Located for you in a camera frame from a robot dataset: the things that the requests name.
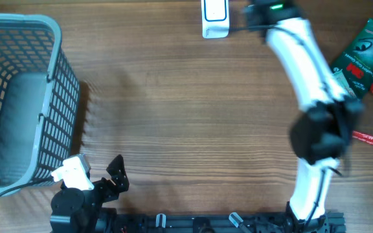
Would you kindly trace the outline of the mint toilet wipes pack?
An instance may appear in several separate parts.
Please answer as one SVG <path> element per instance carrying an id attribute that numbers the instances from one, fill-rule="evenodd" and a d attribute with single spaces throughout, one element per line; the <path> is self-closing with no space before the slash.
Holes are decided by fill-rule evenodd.
<path id="1" fill-rule="evenodd" d="M 342 70 L 333 73 L 333 77 L 336 79 L 336 81 L 339 83 L 339 85 L 347 91 L 347 93 L 350 96 L 356 98 L 356 94 L 353 91 L 353 89 L 349 86 L 348 81 L 347 81 L 346 77 L 344 76 Z"/>

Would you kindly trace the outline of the green 3M gloves pack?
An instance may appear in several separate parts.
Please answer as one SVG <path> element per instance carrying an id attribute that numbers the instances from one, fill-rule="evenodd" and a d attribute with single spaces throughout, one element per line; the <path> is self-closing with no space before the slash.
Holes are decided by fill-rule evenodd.
<path id="1" fill-rule="evenodd" d="M 373 82 L 373 19 L 330 64 L 333 73 L 342 70 L 349 86 L 362 99 Z"/>

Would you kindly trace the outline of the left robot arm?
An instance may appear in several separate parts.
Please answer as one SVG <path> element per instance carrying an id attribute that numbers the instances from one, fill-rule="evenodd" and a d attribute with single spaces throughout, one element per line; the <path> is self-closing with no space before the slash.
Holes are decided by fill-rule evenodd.
<path id="1" fill-rule="evenodd" d="M 92 182 L 90 169 L 86 156 L 77 154 L 51 173 L 55 181 L 63 182 L 51 201 L 53 232 L 113 232 L 117 211 L 103 204 L 129 189 L 123 156 L 117 155 L 106 168 L 110 179 Z"/>

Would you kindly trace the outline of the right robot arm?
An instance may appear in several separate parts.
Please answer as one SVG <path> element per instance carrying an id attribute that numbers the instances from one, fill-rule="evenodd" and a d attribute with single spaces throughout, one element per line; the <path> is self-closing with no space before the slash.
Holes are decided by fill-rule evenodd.
<path id="1" fill-rule="evenodd" d="M 294 220 L 312 227 L 325 213 L 332 175 L 350 150 L 363 104 L 335 80 L 293 1 L 251 1 L 244 12 L 248 30 L 263 34 L 297 97 L 301 114 L 289 131 L 297 178 L 289 208 Z"/>

